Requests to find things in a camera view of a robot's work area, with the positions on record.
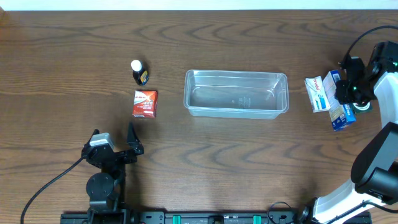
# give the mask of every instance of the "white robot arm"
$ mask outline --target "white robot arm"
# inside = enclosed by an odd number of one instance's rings
[[[382,130],[356,158],[351,179],[310,202],[302,216],[309,218],[302,223],[340,224],[374,206],[398,202],[398,44],[377,44],[366,68],[360,58],[349,56],[352,46],[340,63],[347,80],[336,84],[336,98],[360,105],[378,100]]]
[[[382,128],[388,122],[398,124],[398,72],[385,72],[374,86],[374,94],[380,106]],[[358,193],[355,190],[355,184],[350,179],[329,195],[320,197],[315,201],[313,217],[320,223],[328,223],[336,216],[342,215],[364,201],[373,202],[381,206],[385,205],[378,197]],[[370,208],[373,208],[373,206],[366,205],[361,207],[355,212],[334,221],[333,224],[344,223],[351,217]]]
[[[398,124],[398,72],[385,72],[374,86],[374,94],[380,106],[381,128],[388,122]]]

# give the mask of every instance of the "transparent bin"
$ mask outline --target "transparent bin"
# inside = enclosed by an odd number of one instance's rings
[[[275,119],[289,108],[283,73],[189,70],[184,106],[194,116]]]

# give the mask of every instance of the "wood grain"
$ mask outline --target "wood grain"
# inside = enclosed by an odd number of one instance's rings
[[[336,69],[362,32],[397,24],[396,11],[10,12],[0,23],[0,219],[17,223],[30,197],[72,165],[93,129],[126,148],[133,121],[146,153],[128,166],[127,201],[170,211],[294,207],[330,193],[381,127],[379,106],[333,132],[312,113],[305,77]],[[353,50],[365,61],[381,30]],[[138,87],[130,62],[149,64]],[[201,118],[183,106],[189,69],[282,72],[289,110],[275,120]],[[131,116],[134,90],[159,92],[156,119]],[[85,211],[82,162],[43,192],[26,223]],[[397,217],[372,210],[375,223]]]

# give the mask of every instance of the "green clip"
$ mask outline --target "green clip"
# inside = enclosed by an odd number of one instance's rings
[[[261,216],[253,215],[253,224],[261,224]]]
[[[173,224],[181,224],[181,216],[174,215],[173,216]]]

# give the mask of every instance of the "brown bottle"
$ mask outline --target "brown bottle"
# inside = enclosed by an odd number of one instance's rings
[[[148,82],[149,74],[143,64],[138,60],[131,62],[132,76],[138,85],[145,85]]]

